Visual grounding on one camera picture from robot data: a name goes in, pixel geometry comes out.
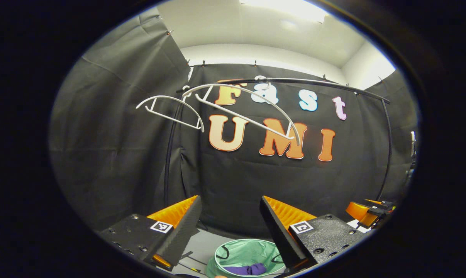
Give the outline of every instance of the black fabric backdrop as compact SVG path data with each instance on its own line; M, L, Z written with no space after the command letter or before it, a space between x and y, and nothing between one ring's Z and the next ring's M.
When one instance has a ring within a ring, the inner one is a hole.
M239 64L211 64L195 66L189 85L214 83L225 79L249 79L257 75L272 78L321 78L286 69ZM277 88L277 105L293 122L307 125L303 140L302 160L283 156L263 156L265 130L247 124L242 146L235 151L225 152L213 148L208 141L212 114L226 115L223 139L231 141L234 134L232 115L201 104L194 97L187 102L201 114L205 125L204 133L182 125L177 126L173 142L173 160L169 183L170 203L179 201L179 192L187 196L202 195L203 213L201 220L210 227L242 236L268 237L268 230L259 213L261 195L286 202L314 215L333 213L343 220L351 220L344 211L351 201L364 198L375 199L383 181L388 158L388 132L386 118L379 100L353 92L313 85L274 84ZM246 88L253 89L254 84ZM314 91L318 96L316 111L300 108L298 91L302 88ZM410 161L410 137L406 132L416 127L416 116L410 106L411 98L399 74L385 79L369 91L392 101L388 105L391 123L396 131L392 168L383 197L395 200L402 189L406 167ZM217 99L219 88L214 88L208 97L210 102ZM336 116L333 97L340 96L345 102L345 121ZM226 108L250 117L260 123L265 118L281 121L286 129L288 121L280 112L267 103L256 103L250 94L241 93L234 105ZM181 119L195 123L196 116L189 109L183 109ZM318 160L322 147L321 129L334 130L333 160Z
M152 95L176 95L190 68L168 29L150 9L129 19L77 61L53 106L51 162L69 203L94 229L162 204L172 121L135 109ZM173 115L176 103L155 110Z

